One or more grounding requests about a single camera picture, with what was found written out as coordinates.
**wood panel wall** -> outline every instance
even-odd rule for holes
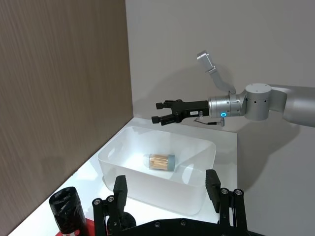
[[[124,0],[0,1],[0,235],[132,118]]]

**metal bracket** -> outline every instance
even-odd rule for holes
[[[206,72],[210,74],[216,87],[229,94],[236,94],[235,87],[224,82],[218,73],[215,65],[211,62],[211,57],[207,51],[202,51],[197,55],[197,60],[206,68]]]

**white wall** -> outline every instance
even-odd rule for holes
[[[315,87],[314,9],[311,0],[126,1],[134,115],[165,115],[155,103],[166,99],[224,94],[197,64],[202,50],[238,92],[255,82]],[[262,122],[225,123],[224,130],[238,133],[249,229],[313,235],[315,128],[291,125],[277,113]]]

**black mechanical hand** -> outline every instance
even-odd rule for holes
[[[182,100],[165,100],[163,103],[156,104],[157,109],[170,108],[172,114],[163,117],[152,117],[152,123],[161,125],[180,123],[183,119],[189,117],[208,116],[208,101],[183,102]]]

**table surface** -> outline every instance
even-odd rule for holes
[[[217,171],[222,187],[226,187],[230,190],[234,190],[235,188],[237,188],[236,133],[198,128],[181,124],[160,126],[152,124],[150,120],[141,118],[133,118],[119,132],[122,132],[125,128],[131,126],[167,131],[186,135],[193,138],[200,138],[212,141],[217,147],[213,169]],[[106,199],[107,196],[112,195],[112,192],[105,186],[103,182],[103,174],[97,158],[98,153],[103,148],[104,147],[97,151],[69,179],[67,179],[65,183],[63,183],[56,190],[58,191],[69,186],[76,187],[81,199],[81,204],[85,217],[92,220],[93,199]],[[33,235],[34,227],[36,227],[36,235],[54,236],[59,231],[59,229],[51,212],[48,199],[45,200],[32,214],[30,214],[10,234],[10,236]],[[218,214],[215,213],[212,202],[206,194],[202,209],[198,214],[193,216],[181,215],[130,198],[127,198],[125,211],[129,212],[136,219],[137,225],[147,223],[156,219],[168,218],[190,218],[207,222],[218,221]]]

